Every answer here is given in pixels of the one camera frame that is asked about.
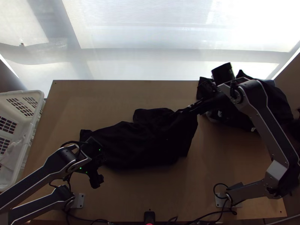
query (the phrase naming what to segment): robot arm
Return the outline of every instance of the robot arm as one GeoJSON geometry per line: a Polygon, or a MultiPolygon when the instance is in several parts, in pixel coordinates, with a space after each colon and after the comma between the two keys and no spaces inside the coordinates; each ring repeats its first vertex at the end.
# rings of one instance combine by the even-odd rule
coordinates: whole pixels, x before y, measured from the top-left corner
{"type": "Polygon", "coordinates": [[[235,184],[228,187],[221,196],[227,196],[234,206],[251,198],[278,199],[299,185],[299,154],[268,108],[268,96],[260,81],[242,77],[216,86],[208,80],[198,90],[203,98],[183,112],[204,114],[234,105],[251,119],[272,160],[263,179],[247,185],[235,184]]]}

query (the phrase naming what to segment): black cable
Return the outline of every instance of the black cable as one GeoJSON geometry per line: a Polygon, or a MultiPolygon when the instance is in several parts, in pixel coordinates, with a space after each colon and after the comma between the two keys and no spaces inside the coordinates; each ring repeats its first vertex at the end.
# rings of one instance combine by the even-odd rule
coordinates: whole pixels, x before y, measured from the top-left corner
{"type": "Polygon", "coordinates": [[[62,148],[67,144],[78,144],[78,145],[80,145],[80,144],[88,144],[88,142],[85,142],[85,141],[67,141],[67,142],[63,143],[60,147],[62,148]]]}
{"type": "Polygon", "coordinates": [[[231,199],[231,196],[229,195],[229,197],[220,197],[220,196],[218,196],[217,194],[216,194],[216,187],[218,186],[218,185],[223,185],[223,186],[225,186],[226,188],[228,188],[228,186],[226,185],[226,184],[223,184],[223,183],[217,183],[217,184],[215,184],[214,185],[214,187],[213,187],[213,193],[214,193],[214,195],[217,197],[217,198],[220,198],[220,199],[226,199],[225,200],[225,202],[224,202],[224,204],[223,204],[223,206],[222,206],[222,209],[221,209],[221,211],[215,211],[215,212],[211,212],[211,213],[208,213],[208,214],[205,214],[205,215],[203,215],[203,216],[201,216],[201,217],[199,217],[199,218],[197,218],[197,219],[195,219],[195,220],[193,220],[193,221],[189,221],[189,222],[187,222],[185,225],[190,225],[190,224],[192,224],[192,223],[197,223],[197,222],[203,222],[203,223],[217,223],[217,222],[219,222],[220,220],[221,220],[221,218],[222,218],[222,216],[223,216],[223,213],[232,213],[233,215],[237,215],[237,212],[236,211],[233,211],[232,210],[232,207],[233,206],[236,206],[236,205],[238,205],[238,204],[240,204],[241,202],[243,202],[244,200],[242,200],[242,201],[239,201],[238,203],[235,203],[234,205],[230,205],[230,208],[229,208],[229,210],[224,210],[224,208],[225,208],[225,205],[226,205],[226,203],[227,203],[227,201],[231,201],[232,202],[232,199],[231,199]],[[202,220],[203,218],[205,218],[205,217],[208,217],[208,216],[210,216],[210,215],[213,215],[213,214],[218,214],[218,213],[220,213],[220,216],[219,216],[219,218],[217,219],[217,220],[211,220],[211,221],[208,221],[208,220],[202,220]]]}
{"type": "Polygon", "coordinates": [[[217,198],[220,198],[220,199],[227,199],[228,197],[220,197],[220,196],[218,196],[218,195],[216,194],[216,187],[217,187],[218,185],[223,185],[223,186],[225,186],[226,188],[228,188],[228,186],[227,186],[226,184],[223,184],[223,183],[217,183],[217,184],[215,184],[215,185],[213,186],[213,193],[214,193],[214,195],[215,195],[217,198]]]}
{"type": "Polygon", "coordinates": [[[73,217],[74,219],[77,219],[77,220],[80,220],[80,221],[86,221],[86,222],[92,222],[91,224],[93,223],[111,223],[109,222],[108,220],[106,219],[95,219],[95,220],[91,220],[91,219],[84,219],[84,218],[80,218],[80,217],[77,217],[77,216],[74,216],[72,214],[70,214],[70,210],[66,211],[66,210],[63,210],[63,212],[66,214],[66,220],[68,219],[68,216],[70,217],[73,217]]]}
{"type": "Polygon", "coordinates": [[[173,224],[176,224],[177,219],[178,219],[178,216],[172,217],[171,219],[169,219],[169,220],[166,222],[166,225],[169,225],[171,222],[172,222],[173,224]]]}
{"type": "Polygon", "coordinates": [[[94,223],[109,223],[109,221],[105,219],[95,219],[90,225],[93,225],[94,223]]]}

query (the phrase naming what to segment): wooden table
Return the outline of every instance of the wooden table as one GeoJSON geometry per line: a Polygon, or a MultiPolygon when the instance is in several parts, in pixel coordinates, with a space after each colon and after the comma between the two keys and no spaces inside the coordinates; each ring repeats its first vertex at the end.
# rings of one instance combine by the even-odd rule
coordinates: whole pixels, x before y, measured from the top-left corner
{"type": "MultiPolygon", "coordinates": [[[[62,143],[78,140],[80,129],[130,122],[137,108],[186,107],[196,101],[196,87],[197,81],[54,81],[24,176],[41,167],[62,143]]],[[[198,123],[187,158],[173,166],[122,173],[100,167],[98,172],[105,182],[98,189],[90,187],[85,174],[74,173],[72,191],[86,196],[84,208],[72,213],[89,219],[136,222],[143,220],[144,211],[152,210],[157,221],[173,216],[179,216],[178,221],[190,221],[219,210],[212,192],[215,183],[246,184],[264,177],[271,160],[257,134],[213,124],[201,116],[198,123]]],[[[46,185],[27,201],[52,190],[46,185]]],[[[237,216],[227,214],[224,218],[287,216],[282,199],[266,197],[245,201],[237,212],[237,216]]],[[[38,218],[64,220],[65,216],[51,211],[38,218]]]]}

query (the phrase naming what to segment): white laundry basket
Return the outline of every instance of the white laundry basket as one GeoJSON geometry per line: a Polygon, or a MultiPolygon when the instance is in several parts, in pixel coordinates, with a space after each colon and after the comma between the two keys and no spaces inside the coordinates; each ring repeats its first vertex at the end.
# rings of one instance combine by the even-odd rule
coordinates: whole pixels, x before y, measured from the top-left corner
{"type": "Polygon", "coordinates": [[[0,192],[20,179],[45,105],[44,93],[0,93],[0,192]]]}

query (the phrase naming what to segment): black garment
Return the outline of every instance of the black garment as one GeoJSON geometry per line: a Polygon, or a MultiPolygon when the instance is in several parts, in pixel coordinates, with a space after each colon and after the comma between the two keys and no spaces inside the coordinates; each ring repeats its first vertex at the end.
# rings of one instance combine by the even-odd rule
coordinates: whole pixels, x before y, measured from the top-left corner
{"type": "Polygon", "coordinates": [[[104,165],[133,169],[171,165],[187,156],[197,129],[197,115],[171,109],[137,109],[133,123],[119,122],[92,132],[80,131],[80,141],[93,136],[103,145],[104,165]]]}
{"type": "MultiPolygon", "coordinates": [[[[250,80],[253,78],[246,75],[240,70],[236,78],[245,77],[250,80]]],[[[208,78],[200,77],[199,83],[208,80],[208,78]]],[[[284,125],[293,121],[293,114],[284,93],[275,87],[269,81],[259,80],[268,96],[268,107],[275,116],[280,125],[284,125]]],[[[199,90],[197,91],[197,99],[201,97],[199,90]]],[[[254,125],[247,115],[240,112],[230,101],[226,106],[211,110],[208,116],[214,120],[220,121],[228,126],[241,128],[245,131],[253,131],[254,125]]]]}
{"type": "MultiPolygon", "coordinates": [[[[237,78],[246,77],[253,80],[252,77],[246,75],[242,70],[239,70],[237,78]]],[[[294,119],[290,105],[285,94],[278,87],[271,85],[267,81],[259,80],[268,96],[268,107],[280,125],[291,122],[294,119]]]]}

